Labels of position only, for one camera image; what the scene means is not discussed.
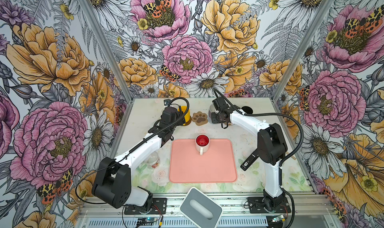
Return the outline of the yellow mug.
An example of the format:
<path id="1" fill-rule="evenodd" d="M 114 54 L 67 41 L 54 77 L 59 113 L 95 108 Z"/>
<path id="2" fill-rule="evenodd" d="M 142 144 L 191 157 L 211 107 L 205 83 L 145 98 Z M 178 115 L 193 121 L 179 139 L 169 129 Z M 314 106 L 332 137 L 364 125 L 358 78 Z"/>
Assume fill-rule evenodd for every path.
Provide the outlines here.
<path id="1" fill-rule="evenodd" d="M 186 112 L 186 115 L 184 116 L 184 123 L 183 126 L 188 126 L 192 121 L 191 121 L 191 115 L 190 115 L 190 110 L 187 109 L 186 106 L 181 107 L 182 113 Z"/>

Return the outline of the paw shaped cork coaster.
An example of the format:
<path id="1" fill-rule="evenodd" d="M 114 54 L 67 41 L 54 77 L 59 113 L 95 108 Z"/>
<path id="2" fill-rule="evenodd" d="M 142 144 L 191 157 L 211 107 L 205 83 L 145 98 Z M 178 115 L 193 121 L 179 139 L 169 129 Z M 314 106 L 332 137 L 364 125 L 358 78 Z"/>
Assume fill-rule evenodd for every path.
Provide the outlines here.
<path id="1" fill-rule="evenodd" d="M 194 122 L 197 126 L 203 126 L 208 123 L 208 115 L 201 111 L 193 113 L 192 122 Z"/>

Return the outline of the black mug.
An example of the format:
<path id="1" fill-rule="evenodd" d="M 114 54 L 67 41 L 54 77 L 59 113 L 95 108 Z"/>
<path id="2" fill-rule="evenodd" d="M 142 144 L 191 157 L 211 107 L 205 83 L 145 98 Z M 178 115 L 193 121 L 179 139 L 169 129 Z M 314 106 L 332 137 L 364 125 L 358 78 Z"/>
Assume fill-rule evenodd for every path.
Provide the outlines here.
<path id="1" fill-rule="evenodd" d="M 249 106 L 243 106 L 241 109 L 246 114 L 253 114 L 253 109 Z"/>

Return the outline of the red inside white mug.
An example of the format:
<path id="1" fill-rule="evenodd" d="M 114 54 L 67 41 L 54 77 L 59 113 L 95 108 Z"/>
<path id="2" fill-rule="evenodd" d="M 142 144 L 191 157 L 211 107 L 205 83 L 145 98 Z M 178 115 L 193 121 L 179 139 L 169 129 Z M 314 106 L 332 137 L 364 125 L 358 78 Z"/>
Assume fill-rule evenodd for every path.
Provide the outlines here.
<path id="1" fill-rule="evenodd" d="M 196 150 L 202 156 L 210 146 L 210 139 L 206 135 L 198 135 L 195 139 Z"/>

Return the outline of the purple handled white mug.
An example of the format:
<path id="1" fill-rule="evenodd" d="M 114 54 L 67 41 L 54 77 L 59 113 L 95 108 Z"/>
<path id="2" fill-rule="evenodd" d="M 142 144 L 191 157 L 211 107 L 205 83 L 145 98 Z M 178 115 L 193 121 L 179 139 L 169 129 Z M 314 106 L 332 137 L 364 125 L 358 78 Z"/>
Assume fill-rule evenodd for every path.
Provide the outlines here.
<path id="1" fill-rule="evenodd" d="M 209 107 L 209 113 L 216 113 L 216 111 L 217 110 L 216 110 L 215 106 L 213 104 L 211 104 Z"/>

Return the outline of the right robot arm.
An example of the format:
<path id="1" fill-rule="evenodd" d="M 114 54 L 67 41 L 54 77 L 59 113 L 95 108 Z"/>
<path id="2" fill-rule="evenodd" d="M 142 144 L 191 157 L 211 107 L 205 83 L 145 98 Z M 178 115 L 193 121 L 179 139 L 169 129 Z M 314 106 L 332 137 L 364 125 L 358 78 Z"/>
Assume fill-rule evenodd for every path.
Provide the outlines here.
<path id="1" fill-rule="evenodd" d="M 301 136 L 304 134 L 301 124 L 294 118 L 282 113 L 247 113 L 238 106 L 232 104 L 216 88 L 213 89 L 216 99 L 213 100 L 216 120 L 223 129 L 228 124 L 237 125 L 257 137 L 256 159 L 260 158 L 265 165 L 266 184 L 263 190 L 263 206 L 267 212 L 274 212 L 285 203 L 288 194 L 283 189 L 282 168 L 283 163 L 300 149 L 304 138 L 301 137 L 296 148 L 289 154 L 288 145 L 281 126 L 277 123 L 269 124 L 258 120 L 258 117 L 278 116 L 287 118 L 298 126 Z"/>

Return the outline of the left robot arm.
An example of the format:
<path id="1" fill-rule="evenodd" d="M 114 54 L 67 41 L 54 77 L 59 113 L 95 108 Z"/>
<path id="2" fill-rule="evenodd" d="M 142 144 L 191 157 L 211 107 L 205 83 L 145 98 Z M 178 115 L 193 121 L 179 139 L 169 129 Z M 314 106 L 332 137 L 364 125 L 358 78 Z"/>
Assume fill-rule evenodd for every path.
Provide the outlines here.
<path id="1" fill-rule="evenodd" d="M 116 209 L 128 205 L 141 213 L 148 213 L 153 206 L 153 194 L 132 185 L 133 172 L 152 153 L 174 139 L 176 127 L 187 122 L 189 108 L 190 104 L 184 97 L 165 100 L 161 118 L 139 143 L 113 159 L 105 158 L 100 162 L 92 195 Z"/>

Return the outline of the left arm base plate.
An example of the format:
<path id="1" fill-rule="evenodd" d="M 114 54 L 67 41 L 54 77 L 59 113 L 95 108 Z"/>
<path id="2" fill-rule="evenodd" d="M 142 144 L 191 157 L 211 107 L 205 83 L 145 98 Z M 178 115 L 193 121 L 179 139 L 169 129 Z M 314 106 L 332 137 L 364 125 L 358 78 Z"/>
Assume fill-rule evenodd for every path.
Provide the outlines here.
<path id="1" fill-rule="evenodd" d="M 153 198 L 151 208 L 146 211 L 145 207 L 136 205 L 126 205 L 124 208 L 125 215 L 165 215 L 167 210 L 167 198 Z"/>

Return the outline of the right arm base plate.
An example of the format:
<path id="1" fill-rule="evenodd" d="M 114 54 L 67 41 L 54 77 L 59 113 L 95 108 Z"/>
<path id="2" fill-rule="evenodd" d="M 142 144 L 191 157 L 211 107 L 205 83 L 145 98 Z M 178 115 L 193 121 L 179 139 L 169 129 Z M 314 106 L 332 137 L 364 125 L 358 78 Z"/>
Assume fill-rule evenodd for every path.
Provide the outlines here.
<path id="1" fill-rule="evenodd" d="M 245 207 L 249 209 L 251 214 L 289 214 L 292 211 L 287 198 L 283 198 L 283 201 L 275 207 L 272 205 L 268 207 L 264 200 L 263 197 L 248 197 Z"/>

